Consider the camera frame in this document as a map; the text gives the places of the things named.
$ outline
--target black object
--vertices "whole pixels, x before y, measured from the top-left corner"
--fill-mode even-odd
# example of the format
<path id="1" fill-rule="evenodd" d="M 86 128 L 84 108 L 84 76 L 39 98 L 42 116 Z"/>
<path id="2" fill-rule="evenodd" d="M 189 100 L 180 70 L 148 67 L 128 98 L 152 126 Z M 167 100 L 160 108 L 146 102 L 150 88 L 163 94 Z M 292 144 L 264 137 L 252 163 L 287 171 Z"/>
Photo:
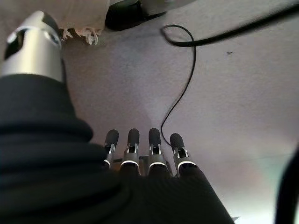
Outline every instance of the black object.
<path id="1" fill-rule="evenodd" d="M 44 12 L 44 16 L 42 18 L 42 21 L 46 23 L 48 26 L 52 27 L 53 30 L 56 31 L 57 35 L 59 34 L 59 28 L 55 20 L 47 13 Z"/>
<path id="2" fill-rule="evenodd" d="M 156 128 L 152 128 L 149 131 L 149 146 L 157 147 L 158 144 L 161 144 L 160 132 Z"/>
<path id="3" fill-rule="evenodd" d="M 8 59 L 10 56 L 14 55 L 19 50 L 22 49 L 23 43 L 24 43 L 24 36 L 25 36 L 25 30 L 21 30 L 16 33 L 15 40 L 7 45 L 7 48 L 6 48 L 6 51 L 4 54 L 4 60 Z"/>
<path id="4" fill-rule="evenodd" d="M 164 13 L 147 15 L 139 0 L 124 0 L 111 5 L 108 9 L 105 25 L 115 31 L 129 29 Z"/>
<path id="5" fill-rule="evenodd" d="M 173 133 L 170 136 L 170 144 L 171 144 L 172 150 L 174 150 L 174 148 L 185 147 L 182 136 L 180 136 L 178 133 Z"/>
<path id="6" fill-rule="evenodd" d="M 275 224 L 294 223 L 299 195 L 299 148 L 288 163 L 281 179 Z"/>
<path id="7" fill-rule="evenodd" d="M 105 147 L 111 147 L 111 144 L 114 144 L 114 146 L 116 147 L 117 142 L 118 142 L 118 131 L 116 131 L 115 129 L 110 130 L 107 135 L 106 135 L 106 139 L 105 139 Z"/>
<path id="8" fill-rule="evenodd" d="M 139 144 L 139 131 L 136 128 L 133 128 L 129 131 L 128 144 L 130 144 L 132 147 L 135 144 Z"/>
<path id="9" fill-rule="evenodd" d="M 190 42 L 177 42 L 173 41 L 169 38 L 169 36 L 165 33 L 165 29 L 169 27 L 174 27 L 175 25 L 167 25 L 161 28 L 161 34 L 166 39 L 166 41 L 172 45 L 178 46 L 178 47 L 195 47 L 195 46 L 202 46 L 202 45 L 208 45 L 215 42 L 223 41 L 229 38 L 233 38 L 235 36 L 239 36 L 242 34 L 246 34 L 252 31 L 256 31 L 259 28 L 266 27 L 268 25 L 271 25 L 279 20 L 283 20 L 295 15 L 299 14 L 299 2 L 297 1 L 295 4 L 292 4 L 288 7 L 285 7 L 283 9 L 280 9 L 276 12 L 272 12 L 271 14 L 256 19 L 252 22 L 249 22 L 245 25 L 239 26 L 235 29 L 226 31 L 222 34 L 218 34 L 206 39 L 197 40 L 197 41 L 190 41 Z"/>
<path id="10" fill-rule="evenodd" d="M 148 177 L 153 179 L 167 179 L 171 178 L 171 175 L 166 166 L 155 164 L 150 168 Z"/>

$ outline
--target black rubber tip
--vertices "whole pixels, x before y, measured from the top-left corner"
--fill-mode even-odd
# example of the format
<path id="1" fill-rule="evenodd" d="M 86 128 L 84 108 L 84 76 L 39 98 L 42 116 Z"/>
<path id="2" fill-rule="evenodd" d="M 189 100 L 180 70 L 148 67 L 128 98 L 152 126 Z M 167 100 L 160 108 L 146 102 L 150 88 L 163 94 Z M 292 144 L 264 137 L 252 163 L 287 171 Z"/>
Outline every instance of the black rubber tip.
<path id="1" fill-rule="evenodd" d="M 174 133 L 170 136 L 170 145 L 171 145 L 172 150 L 174 150 L 174 148 L 185 147 L 182 136 L 180 136 L 177 133 Z"/>
<path id="2" fill-rule="evenodd" d="M 118 131 L 116 130 L 110 130 L 107 135 L 106 135 L 106 139 L 105 139 L 105 146 L 110 147 L 111 144 L 114 144 L 114 146 L 116 147 L 117 142 L 118 142 Z"/>
<path id="3" fill-rule="evenodd" d="M 149 146 L 157 147 L 158 144 L 161 144 L 160 132 L 158 129 L 152 128 L 149 131 Z"/>
<path id="4" fill-rule="evenodd" d="M 139 144 L 139 131 L 136 128 L 133 128 L 129 131 L 128 135 L 128 144 L 134 146 L 135 143 Z"/>

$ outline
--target gray carpet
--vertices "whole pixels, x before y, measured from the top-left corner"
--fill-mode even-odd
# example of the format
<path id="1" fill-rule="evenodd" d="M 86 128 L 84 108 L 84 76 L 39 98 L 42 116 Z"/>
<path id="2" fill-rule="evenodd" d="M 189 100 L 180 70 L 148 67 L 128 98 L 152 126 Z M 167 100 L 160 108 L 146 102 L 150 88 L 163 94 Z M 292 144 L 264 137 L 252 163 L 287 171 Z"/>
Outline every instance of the gray carpet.
<path id="1" fill-rule="evenodd" d="M 68 40 L 68 85 L 93 141 L 104 143 L 117 129 L 121 157 L 128 131 L 137 128 L 146 155 L 148 131 L 160 127 L 192 63 L 191 49 L 160 36 L 164 24 L 183 25 L 199 39 L 287 2 L 199 0 L 129 30 L 105 30 L 98 46 Z M 231 216 L 240 217 L 237 224 L 272 223 L 278 180 L 298 140 L 298 22 L 198 48 L 194 79 L 165 124 L 167 138 L 183 136 Z M 170 147 L 162 146 L 170 159 Z"/>

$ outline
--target black wire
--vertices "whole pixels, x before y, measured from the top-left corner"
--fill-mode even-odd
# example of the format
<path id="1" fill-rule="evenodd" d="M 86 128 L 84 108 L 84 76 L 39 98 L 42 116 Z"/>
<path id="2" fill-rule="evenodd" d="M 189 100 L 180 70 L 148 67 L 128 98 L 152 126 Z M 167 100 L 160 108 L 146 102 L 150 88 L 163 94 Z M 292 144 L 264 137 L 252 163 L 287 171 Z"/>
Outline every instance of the black wire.
<path id="1" fill-rule="evenodd" d="M 166 28 L 169 28 L 169 27 L 177 27 L 177 28 L 180 28 L 180 29 L 183 29 L 184 31 L 186 31 L 188 33 L 188 35 L 191 37 L 191 40 L 194 41 L 194 38 L 192 36 L 192 34 L 190 33 L 189 30 L 187 30 L 185 27 L 182 27 L 182 26 L 179 26 L 179 25 L 167 25 L 167 26 L 164 26 L 163 29 L 166 29 Z M 189 75 L 189 78 L 188 78 L 188 81 L 181 93 L 181 95 L 179 96 L 178 100 L 176 101 L 176 103 L 171 107 L 171 109 L 168 111 L 167 115 L 165 116 L 163 122 L 162 122 L 162 125 L 160 127 L 160 131 L 161 131 L 161 135 L 164 139 L 164 141 L 166 141 L 166 143 L 170 146 L 170 143 L 166 140 L 165 136 L 164 136 L 164 133 L 163 133 L 163 126 L 164 126 L 164 123 L 166 122 L 166 120 L 168 119 L 169 115 L 171 114 L 171 112 L 173 111 L 173 109 L 176 107 L 176 105 L 180 102 L 181 98 L 184 96 L 188 86 L 189 86 L 189 83 L 192 79 L 192 76 L 193 76 L 193 73 L 194 73 L 194 69 L 195 69 L 195 64 L 196 64 L 196 47 L 193 47 L 193 63 L 192 63 L 192 68 L 191 68 L 191 72 L 190 72 L 190 75 Z"/>
<path id="2" fill-rule="evenodd" d="M 249 33 L 252 31 L 256 31 L 258 28 L 262 28 L 264 26 L 270 25 L 272 23 L 275 23 L 279 20 L 286 19 L 287 17 L 291 17 L 294 15 L 297 15 L 299 13 L 299 2 L 292 4 L 291 6 L 288 6 L 286 8 L 280 9 L 276 12 L 273 12 L 269 14 L 268 16 L 265 16 L 263 18 L 255 19 L 252 22 L 249 22 L 245 25 L 236 27 L 235 29 L 232 29 L 230 31 L 224 32 L 222 34 L 218 34 L 206 39 L 197 40 L 197 41 L 190 41 L 190 42 L 177 42 L 173 41 L 169 36 L 165 33 L 165 28 L 169 26 L 163 27 L 160 32 L 163 35 L 163 37 L 166 39 L 166 41 L 172 45 L 178 46 L 178 47 L 194 47 L 194 46 L 202 46 L 202 45 L 208 45 L 211 43 L 223 41 L 235 36 L 239 36 L 245 33 Z"/>
<path id="3" fill-rule="evenodd" d="M 190 31 L 187 30 L 185 27 L 182 27 L 182 26 L 179 26 L 179 25 L 167 25 L 167 26 L 162 27 L 160 29 L 160 32 L 161 32 L 162 36 L 165 38 L 165 40 L 168 43 L 170 43 L 172 45 L 175 45 L 175 46 L 178 46 L 178 47 L 193 47 L 193 63 L 192 63 L 192 69 L 191 69 L 188 81 L 187 81 L 187 83 L 185 85 L 185 88 L 183 89 L 180 97 L 178 98 L 178 100 L 176 101 L 174 106 L 172 106 L 171 109 L 168 111 L 168 113 L 165 116 L 165 118 L 164 118 L 164 120 L 161 124 L 161 127 L 160 127 L 160 131 L 161 131 L 161 134 L 162 134 L 162 137 L 163 137 L 164 141 L 169 146 L 171 146 L 169 141 L 167 141 L 165 136 L 164 136 L 163 126 L 164 126 L 166 120 L 168 119 L 169 115 L 173 111 L 173 109 L 176 107 L 176 105 L 180 102 L 180 100 L 184 96 L 184 94 L 185 94 L 185 92 L 186 92 L 186 90 L 189 86 L 189 83 L 192 79 L 194 69 L 195 69 L 195 64 L 196 64 L 196 46 L 208 45 L 208 44 L 223 41 L 223 40 L 226 40 L 228 38 L 232 38 L 232 37 L 235 37 L 235 36 L 238 36 L 238 35 L 249 33 L 249 32 L 255 31 L 258 28 L 261 28 L 261 27 L 264 27 L 266 25 L 270 25 L 274 22 L 277 22 L 279 20 L 286 19 L 287 17 L 297 15 L 298 13 L 299 13 L 299 1 L 292 4 L 291 6 L 280 9 L 276 12 L 273 12 L 273 13 L 269 14 L 268 16 L 265 16 L 263 18 L 255 20 L 253 22 L 249 22 L 249 23 L 247 23 L 243 26 L 237 27 L 235 29 L 224 32 L 222 34 L 218 34 L 218 35 L 215 35 L 215 36 L 212 36 L 212 37 L 209 37 L 209 38 L 206 38 L 206 39 L 202 39 L 202 40 L 197 40 L 197 41 L 194 40 L 194 38 L 193 38 L 192 34 L 190 33 Z M 177 27 L 177 28 L 183 29 L 191 37 L 191 41 L 190 42 L 173 41 L 171 38 L 169 38 L 169 36 L 165 32 L 165 29 L 167 29 L 169 27 Z"/>

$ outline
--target black cable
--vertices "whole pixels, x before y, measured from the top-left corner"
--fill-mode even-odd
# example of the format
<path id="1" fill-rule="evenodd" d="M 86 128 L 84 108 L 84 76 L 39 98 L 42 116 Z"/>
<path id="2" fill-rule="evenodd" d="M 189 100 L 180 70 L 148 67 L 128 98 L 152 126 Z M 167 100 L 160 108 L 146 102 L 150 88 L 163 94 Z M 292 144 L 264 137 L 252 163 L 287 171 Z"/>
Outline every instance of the black cable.
<path id="1" fill-rule="evenodd" d="M 194 38 L 192 36 L 192 34 L 190 33 L 189 30 L 187 30 L 185 27 L 182 27 L 182 26 L 179 26 L 179 25 L 167 25 L 167 26 L 164 26 L 163 29 L 166 29 L 166 28 L 169 28 L 169 27 L 177 27 L 177 28 L 180 28 L 180 29 L 183 29 L 184 31 L 186 31 L 188 33 L 188 35 L 191 37 L 191 40 L 194 41 Z M 196 47 L 193 47 L 193 63 L 192 63 L 192 68 L 191 68 L 191 72 L 190 72 L 190 75 L 189 75 L 189 78 L 188 78 L 188 81 L 181 93 L 181 95 L 179 96 L 178 100 L 176 101 L 176 103 L 171 107 L 171 109 L 168 111 L 167 115 L 165 116 L 163 122 L 162 122 L 162 125 L 161 125 L 161 128 L 160 128 L 160 131 L 161 131 L 161 135 L 164 139 L 164 141 L 166 141 L 166 143 L 170 146 L 170 143 L 169 141 L 166 140 L 165 136 L 164 136 L 164 133 L 163 133 L 163 126 L 164 126 L 164 123 L 166 122 L 167 118 L 169 117 L 169 115 L 171 114 L 171 112 L 173 111 L 173 109 L 176 107 L 176 105 L 179 103 L 179 101 L 181 100 L 181 98 L 184 96 L 188 86 L 189 86 L 189 83 L 192 79 L 192 76 L 193 76 L 193 73 L 194 73 L 194 69 L 195 69 L 195 64 L 196 64 Z"/>
<path id="2" fill-rule="evenodd" d="M 268 16 L 265 16 L 263 18 L 255 19 L 252 22 L 249 22 L 245 25 L 236 27 L 235 29 L 232 29 L 230 31 L 226 31 L 222 34 L 218 34 L 215 36 L 211 36 L 206 39 L 197 40 L 197 41 L 190 41 L 190 42 L 177 42 L 173 41 L 169 36 L 165 33 L 165 29 L 169 26 L 165 26 L 160 29 L 160 32 L 162 36 L 166 39 L 166 41 L 172 45 L 178 46 L 178 47 L 194 47 L 194 46 L 202 46 L 202 45 L 208 45 L 211 43 L 223 41 L 235 36 L 243 35 L 252 31 L 256 31 L 258 28 L 262 28 L 265 26 L 268 26 L 272 23 L 275 23 L 279 20 L 286 19 L 291 16 L 298 15 L 299 13 L 299 2 L 294 3 L 291 6 L 288 6 L 286 8 L 280 9 L 276 12 L 273 12 L 269 14 Z"/>
<path id="3" fill-rule="evenodd" d="M 189 83 L 192 79 L 193 76 L 193 72 L 195 69 L 195 64 L 196 64 L 196 46 L 202 46 L 202 45 L 208 45 L 208 44 L 212 44 L 215 42 L 219 42 L 219 41 L 223 41 L 226 40 L 228 38 L 232 38 L 235 36 L 239 36 L 245 33 L 249 33 L 252 31 L 255 31 L 258 28 L 264 27 L 266 25 L 270 25 L 274 22 L 277 22 L 279 20 L 282 19 L 286 19 L 287 17 L 291 17 L 294 15 L 297 15 L 299 13 L 299 2 L 294 3 L 291 6 L 288 6 L 286 8 L 283 8 L 281 10 L 278 10 L 276 12 L 273 12 L 271 14 L 269 14 L 268 16 L 265 16 L 261 19 L 255 20 L 253 22 L 249 22 L 243 26 L 240 26 L 238 28 L 232 29 L 230 31 L 224 32 L 222 34 L 218 34 L 206 39 L 202 39 L 202 40 L 197 40 L 195 41 L 192 34 L 190 33 L 189 30 L 187 30 L 185 27 L 179 26 L 179 25 L 167 25 L 164 26 L 160 29 L 160 32 L 162 34 L 162 36 L 165 38 L 165 40 L 175 46 L 178 47 L 193 47 L 193 63 L 192 63 L 192 69 L 191 69 L 191 73 L 189 75 L 188 81 L 185 85 L 185 88 L 182 91 L 182 94 L 180 95 L 180 97 L 178 98 L 178 100 L 176 101 L 176 103 L 174 104 L 174 106 L 171 107 L 171 109 L 168 111 L 167 115 L 165 116 L 161 127 L 160 127 L 160 131 L 161 131 L 161 135 L 164 139 L 164 141 L 170 146 L 169 141 L 166 140 L 164 133 L 163 133 L 163 126 L 166 122 L 166 120 L 168 119 L 169 115 L 171 114 L 171 112 L 173 111 L 173 109 L 176 107 L 176 105 L 180 102 L 180 100 L 182 99 L 182 97 L 184 96 Z M 190 42 L 177 42 L 177 41 L 173 41 L 172 39 L 169 38 L 169 36 L 166 34 L 165 29 L 169 28 L 169 27 L 177 27 L 180 29 L 183 29 L 184 31 L 186 31 L 188 33 L 188 35 L 191 37 L 191 41 Z"/>
<path id="4" fill-rule="evenodd" d="M 274 23 L 281 19 L 285 19 L 290 16 L 294 16 L 298 13 L 299 13 L 299 3 L 297 2 L 296 4 L 294 4 L 292 6 L 289 6 L 285 9 L 282 9 L 280 11 L 272 13 L 272 14 L 270 14 L 262 19 L 259 19 L 257 21 L 250 22 L 246 25 L 243 25 L 234 30 L 230 30 L 223 34 L 219 34 L 219 35 L 212 36 L 212 37 L 209 37 L 209 38 L 206 38 L 203 40 L 198 40 L 198 41 L 194 41 L 194 38 L 193 38 L 192 34 L 190 33 L 190 31 L 182 26 L 179 26 L 179 25 L 164 26 L 160 31 L 168 43 L 175 45 L 175 46 L 179 46 L 179 47 L 193 47 L 192 69 L 191 69 L 191 73 L 189 75 L 188 81 L 186 83 L 186 86 L 185 86 L 182 94 L 180 95 L 180 97 L 178 98 L 178 100 L 176 101 L 174 106 L 171 107 L 171 109 L 169 110 L 169 112 L 167 113 L 166 117 L 164 118 L 164 120 L 161 124 L 161 128 L 160 128 L 161 134 L 162 134 L 163 139 L 166 141 L 166 143 L 168 145 L 170 145 L 170 143 L 166 140 L 166 138 L 164 136 L 163 126 L 164 126 L 164 123 L 166 122 L 166 120 L 168 119 L 169 115 L 173 111 L 173 109 L 176 107 L 176 105 L 180 102 L 180 100 L 184 96 L 184 94 L 189 86 L 189 83 L 192 79 L 193 72 L 195 69 L 195 64 L 196 64 L 196 46 L 202 46 L 202 45 L 207 45 L 207 44 L 223 41 L 225 39 L 232 38 L 234 36 L 238 36 L 238 35 L 245 34 L 245 33 L 251 32 L 251 31 L 255 31 L 255 29 L 257 29 L 257 28 L 261 28 L 263 26 L 270 25 L 271 23 Z M 177 27 L 177 28 L 183 29 L 184 31 L 186 31 L 189 34 L 192 41 L 191 42 L 176 42 L 176 41 L 171 40 L 164 31 L 166 28 L 169 28 L 169 27 Z M 295 156 L 289 163 L 289 165 L 283 175 L 282 181 L 280 183 L 280 189 L 279 189 L 278 200 L 277 200 L 275 224 L 284 224 L 284 223 L 292 224 L 292 223 L 294 223 L 295 209 L 296 209 L 296 205 L 298 203 L 298 194 L 299 194 L 298 181 L 297 181 L 298 165 L 299 165 L 299 149 L 297 149 Z"/>

